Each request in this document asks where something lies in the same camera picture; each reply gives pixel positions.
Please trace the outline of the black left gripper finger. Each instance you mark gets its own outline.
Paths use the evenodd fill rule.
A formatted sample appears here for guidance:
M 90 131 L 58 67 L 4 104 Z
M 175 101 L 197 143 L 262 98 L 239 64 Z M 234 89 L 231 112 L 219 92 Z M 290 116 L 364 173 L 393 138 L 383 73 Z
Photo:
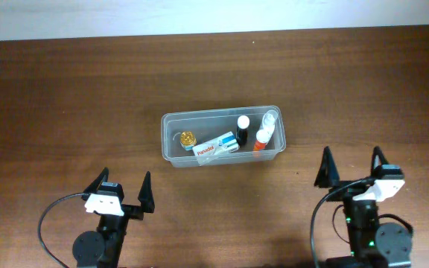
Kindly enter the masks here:
M 150 171 L 145 174 L 141 189 L 139 191 L 138 201 L 140 202 L 141 210 L 144 213 L 152 214 L 154 212 L 155 201 L 152 192 Z
M 83 191 L 84 194 L 95 194 L 102 182 L 107 182 L 109 176 L 109 169 L 105 167 L 98 177 L 92 181 Z

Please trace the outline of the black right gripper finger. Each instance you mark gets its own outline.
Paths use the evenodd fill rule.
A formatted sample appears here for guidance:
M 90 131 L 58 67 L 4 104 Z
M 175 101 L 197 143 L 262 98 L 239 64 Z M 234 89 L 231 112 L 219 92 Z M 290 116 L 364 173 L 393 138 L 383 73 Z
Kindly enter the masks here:
M 340 176 L 329 146 L 323 149 L 320 169 L 314 185 L 319 188 L 333 188 L 340 185 Z
M 384 165 L 388 165 L 386 157 L 379 146 L 375 146 L 372 151 L 372 160 L 370 166 L 370 175 L 377 176 Z

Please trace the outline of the small gold-lidded jar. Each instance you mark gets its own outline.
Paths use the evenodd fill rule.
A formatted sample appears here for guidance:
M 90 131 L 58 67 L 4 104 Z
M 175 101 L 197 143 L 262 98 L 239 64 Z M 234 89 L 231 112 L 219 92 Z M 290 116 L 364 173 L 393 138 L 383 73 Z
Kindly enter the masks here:
M 197 140 L 192 131 L 184 131 L 180 133 L 179 142 L 185 150 L 189 151 L 196 145 Z

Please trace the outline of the orange tube white cap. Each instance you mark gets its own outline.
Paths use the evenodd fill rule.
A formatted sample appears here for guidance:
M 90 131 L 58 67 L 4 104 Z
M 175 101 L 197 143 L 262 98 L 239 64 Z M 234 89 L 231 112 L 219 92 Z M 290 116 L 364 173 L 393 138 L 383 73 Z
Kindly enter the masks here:
M 259 130 L 255 135 L 254 151 L 263 150 L 270 141 L 270 133 L 267 130 Z

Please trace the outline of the white spray bottle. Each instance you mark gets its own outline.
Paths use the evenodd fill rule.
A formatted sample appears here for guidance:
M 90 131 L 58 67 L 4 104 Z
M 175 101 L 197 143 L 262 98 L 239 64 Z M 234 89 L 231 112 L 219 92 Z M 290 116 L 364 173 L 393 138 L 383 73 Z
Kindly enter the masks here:
M 279 117 L 278 112 L 273 109 L 267 111 L 263 115 L 260 128 L 267 131 L 267 133 L 269 134 L 269 138 L 271 138 L 274 133 L 274 130 L 276 128 L 276 121 L 278 117 Z

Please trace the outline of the white Panadol medicine box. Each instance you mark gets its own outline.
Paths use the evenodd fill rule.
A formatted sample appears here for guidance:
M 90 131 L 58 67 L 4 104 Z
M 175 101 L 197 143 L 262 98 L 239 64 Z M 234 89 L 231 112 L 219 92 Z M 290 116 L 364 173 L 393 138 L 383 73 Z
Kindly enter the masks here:
M 232 132 L 227 132 L 194 146 L 192 150 L 199 166 L 203 166 L 221 156 L 235 152 L 239 147 L 235 135 Z

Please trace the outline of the dark bottle white cap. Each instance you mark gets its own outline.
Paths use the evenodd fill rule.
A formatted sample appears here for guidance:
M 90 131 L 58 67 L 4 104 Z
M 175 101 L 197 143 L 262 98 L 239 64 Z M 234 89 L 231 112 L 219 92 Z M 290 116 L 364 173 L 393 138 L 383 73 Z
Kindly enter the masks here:
M 237 120 L 236 140 L 240 147 L 247 143 L 248 127 L 250 119 L 246 115 L 241 115 Z

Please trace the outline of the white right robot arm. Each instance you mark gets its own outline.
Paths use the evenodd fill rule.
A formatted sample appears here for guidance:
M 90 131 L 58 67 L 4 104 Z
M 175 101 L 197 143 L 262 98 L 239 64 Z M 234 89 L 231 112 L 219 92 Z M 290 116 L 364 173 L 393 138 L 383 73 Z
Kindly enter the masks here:
M 372 151 L 370 175 L 342 181 L 329 147 L 322 152 L 314 185 L 328 193 L 317 203 L 310 221 L 310 247 L 316 267 L 410 267 L 413 227 L 394 214 L 379 214 L 378 203 L 394 197 L 404 186 L 404 173 L 387 161 L 380 147 Z M 325 202 L 341 202 L 350 254 L 320 261 L 316 254 L 316 215 Z

